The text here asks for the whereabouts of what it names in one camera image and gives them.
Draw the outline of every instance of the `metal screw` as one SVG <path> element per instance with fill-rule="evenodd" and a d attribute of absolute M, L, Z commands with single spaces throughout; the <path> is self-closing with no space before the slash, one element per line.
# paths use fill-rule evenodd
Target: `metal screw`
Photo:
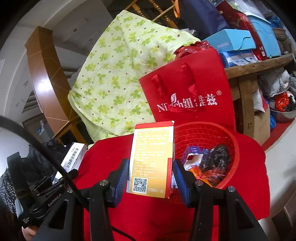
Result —
<path fill-rule="evenodd" d="M 196 180 L 196 181 L 195 181 L 195 184 L 196 184 L 197 186 L 202 186 L 202 185 L 203 185 L 203 181 L 202 181 L 202 180 Z"/>
<path fill-rule="evenodd" d="M 106 186 L 108 183 L 109 183 L 108 180 L 102 180 L 102 181 L 100 181 L 100 185 L 101 186 Z"/>
<path fill-rule="evenodd" d="M 235 191 L 235 187 L 233 187 L 233 186 L 229 186 L 229 187 L 227 188 L 227 190 L 230 191 L 230 192 L 234 192 L 234 191 Z"/>

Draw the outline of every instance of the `green floral cloth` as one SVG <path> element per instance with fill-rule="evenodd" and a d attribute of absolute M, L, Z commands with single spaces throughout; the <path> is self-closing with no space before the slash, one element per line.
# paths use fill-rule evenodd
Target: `green floral cloth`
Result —
<path fill-rule="evenodd" d="M 123 10 L 101 35 L 68 95 L 94 142 L 154 122 L 139 78 L 173 61 L 181 45 L 199 41 Z"/>

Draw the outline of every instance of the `navy blue bag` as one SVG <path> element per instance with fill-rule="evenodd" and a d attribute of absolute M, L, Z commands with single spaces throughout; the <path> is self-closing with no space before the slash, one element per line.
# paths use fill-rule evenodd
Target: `navy blue bag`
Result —
<path fill-rule="evenodd" d="M 223 16 L 209 0 L 179 0 L 181 18 L 189 29 L 197 31 L 201 40 L 230 28 Z"/>

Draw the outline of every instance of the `red shopping bag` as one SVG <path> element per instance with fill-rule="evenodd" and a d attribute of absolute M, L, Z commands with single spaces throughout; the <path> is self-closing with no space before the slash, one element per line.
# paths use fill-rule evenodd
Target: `red shopping bag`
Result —
<path fill-rule="evenodd" d="M 170 62 L 139 81 L 156 121 L 209 121 L 236 129 L 230 86 L 214 48 Z"/>

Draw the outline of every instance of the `white floor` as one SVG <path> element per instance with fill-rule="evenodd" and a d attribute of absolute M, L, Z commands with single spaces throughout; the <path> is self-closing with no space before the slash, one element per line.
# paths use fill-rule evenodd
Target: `white floor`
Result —
<path fill-rule="evenodd" d="M 276 215 L 296 191 L 295 121 L 281 138 L 266 151 L 266 168 L 270 187 L 270 217 L 259 221 L 269 241 L 279 241 L 271 217 Z"/>

